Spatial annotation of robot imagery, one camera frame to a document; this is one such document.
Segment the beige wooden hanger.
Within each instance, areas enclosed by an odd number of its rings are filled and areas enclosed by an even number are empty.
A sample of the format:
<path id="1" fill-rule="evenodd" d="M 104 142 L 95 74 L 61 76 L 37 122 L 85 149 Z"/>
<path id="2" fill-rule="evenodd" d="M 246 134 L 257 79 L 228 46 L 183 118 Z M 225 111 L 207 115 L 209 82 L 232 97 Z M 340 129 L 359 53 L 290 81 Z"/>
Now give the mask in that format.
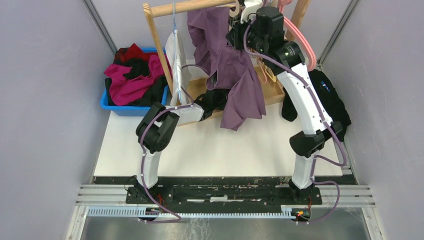
<path id="1" fill-rule="evenodd" d="M 239 18 L 241 16 L 241 6 L 239 4 L 229 4 L 229 17 L 230 18 Z"/>

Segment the purple garment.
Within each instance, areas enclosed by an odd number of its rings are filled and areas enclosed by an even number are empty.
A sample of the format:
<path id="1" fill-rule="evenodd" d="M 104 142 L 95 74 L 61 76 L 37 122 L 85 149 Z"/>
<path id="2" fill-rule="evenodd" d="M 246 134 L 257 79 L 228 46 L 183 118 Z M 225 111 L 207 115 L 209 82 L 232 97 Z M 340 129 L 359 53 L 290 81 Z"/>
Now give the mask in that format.
<path id="1" fill-rule="evenodd" d="M 220 126 L 237 131 L 246 119 L 266 115 L 262 86 L 250 56 L 232 47 L 228 7 L 208 7 L 187 13 L 187 28 L 195 47 L 195 64 L 208 75 L 207 90 L 229 90 Z"/>

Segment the white skirt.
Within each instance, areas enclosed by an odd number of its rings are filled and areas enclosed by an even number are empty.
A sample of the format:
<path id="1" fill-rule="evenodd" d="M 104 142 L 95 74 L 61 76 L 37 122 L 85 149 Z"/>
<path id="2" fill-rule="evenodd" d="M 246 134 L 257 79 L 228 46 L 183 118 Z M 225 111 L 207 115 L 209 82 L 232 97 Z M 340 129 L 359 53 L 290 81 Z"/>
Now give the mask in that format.
<path id="1" fill-rule="evenodd" d="M 188 104 L 191 99 L 185 91 L 188 90 L 189 81 L 192 75 L 187 68 L 187 59 L 185 56 L 184 45 L 180 33 L 177 29 L 173 30 L 165 44 L 166 57 L 171 67 L 172 90 L 170 105 L 176 106 Z"/>

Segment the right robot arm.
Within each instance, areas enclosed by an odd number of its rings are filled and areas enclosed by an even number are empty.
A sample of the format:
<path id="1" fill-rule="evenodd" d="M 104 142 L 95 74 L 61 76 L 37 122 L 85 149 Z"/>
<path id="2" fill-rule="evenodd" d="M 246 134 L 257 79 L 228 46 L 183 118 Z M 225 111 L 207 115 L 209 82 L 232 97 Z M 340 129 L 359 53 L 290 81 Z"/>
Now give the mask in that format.
<path id="1" fill-rule="evenodd" d="M 252 49 L 283 85 L 300 118 L 302 130 L 289 139 L 295 152 L 294 173 L 289 181 L 289 199 L 302 204 L 315 185 L 315 161 L 325 143 L 342 130 L 333 121 L 310 80 L 305 57 L 294 41 L 284 39 L 283 14 L 272 6 L 262 6 L 253 13 L 230 17 L 229 43 L 238 50 Z"/>

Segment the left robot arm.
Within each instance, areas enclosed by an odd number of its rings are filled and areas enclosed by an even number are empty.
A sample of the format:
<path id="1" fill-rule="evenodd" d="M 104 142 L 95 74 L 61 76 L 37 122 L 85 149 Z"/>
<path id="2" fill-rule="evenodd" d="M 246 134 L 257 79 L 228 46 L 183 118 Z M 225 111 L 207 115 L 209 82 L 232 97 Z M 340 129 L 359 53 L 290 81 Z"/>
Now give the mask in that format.
<path id="1" fill-rule="evenodd" d="M 158 195 L 158 169 L 162 151 L 168 146 L 176 127 L 204 121 L 214 111 L 222 111 L 228 100 L 228 89 L 207 90 L 186 105 L 165 106 L 155 102 L 138 124 L 135 134 L 142 149 L 140 172 L 134 187 L 138 197 L 149 204 Z"/>

